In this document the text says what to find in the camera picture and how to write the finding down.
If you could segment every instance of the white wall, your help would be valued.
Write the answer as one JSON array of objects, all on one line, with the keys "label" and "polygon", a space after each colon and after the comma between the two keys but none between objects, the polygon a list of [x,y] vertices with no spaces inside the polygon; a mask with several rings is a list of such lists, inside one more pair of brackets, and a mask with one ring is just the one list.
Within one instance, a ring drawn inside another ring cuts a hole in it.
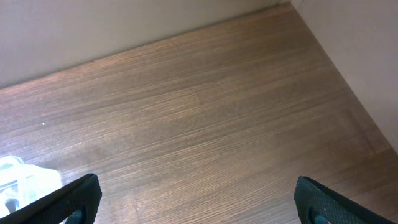
[{"label": "white wall", "polygon": [[0,87],[288,0],[0,0]]},{"label": "white wall", "polygon": [[398,151],[398,1],[292,0]]}]

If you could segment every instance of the transparent plastic object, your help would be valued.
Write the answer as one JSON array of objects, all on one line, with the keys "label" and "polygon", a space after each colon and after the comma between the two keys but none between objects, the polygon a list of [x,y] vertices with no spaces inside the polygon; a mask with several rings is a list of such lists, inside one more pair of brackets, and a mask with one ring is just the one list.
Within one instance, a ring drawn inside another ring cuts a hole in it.
[{"label": "transparent plastic object", "polygon": [[16,156],[0,158],[0,218],[62,187],[60,174],[24,164]]}]

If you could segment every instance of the wood grain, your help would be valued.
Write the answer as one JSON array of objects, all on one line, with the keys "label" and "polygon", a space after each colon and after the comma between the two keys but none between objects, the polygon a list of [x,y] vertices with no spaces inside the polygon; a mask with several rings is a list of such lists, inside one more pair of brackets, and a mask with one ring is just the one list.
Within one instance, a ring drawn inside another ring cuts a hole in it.
[{"label": "wood grain", "polygon": [[2,156],[97,223],[298,223],[307,175],[398,221],[398,157],[290,4],[0,90]]}]

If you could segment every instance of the laminate flooring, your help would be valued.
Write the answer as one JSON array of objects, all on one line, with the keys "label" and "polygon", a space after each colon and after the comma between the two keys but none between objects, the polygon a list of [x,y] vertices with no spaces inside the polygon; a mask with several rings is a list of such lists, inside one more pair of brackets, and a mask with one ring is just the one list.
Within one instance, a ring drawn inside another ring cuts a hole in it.
[{"label": "laminate flooring", "polygon": [[290,4],[2,89],[0,110],[2,156],[98,174],[96,223],[299,223],[300,175],[398,222],[398,157]]}]

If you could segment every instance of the wooden floor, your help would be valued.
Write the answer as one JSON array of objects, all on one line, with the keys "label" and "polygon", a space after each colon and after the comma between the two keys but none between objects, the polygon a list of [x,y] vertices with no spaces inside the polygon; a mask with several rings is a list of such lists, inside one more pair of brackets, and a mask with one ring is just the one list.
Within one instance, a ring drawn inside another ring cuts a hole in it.
[{"label": "wooden floor", "polygon": [[300,175],[398,222],[398,157],[291,5],[0,90],[0,110],[3,156],[98,174],[97,223],[299,223]]}]

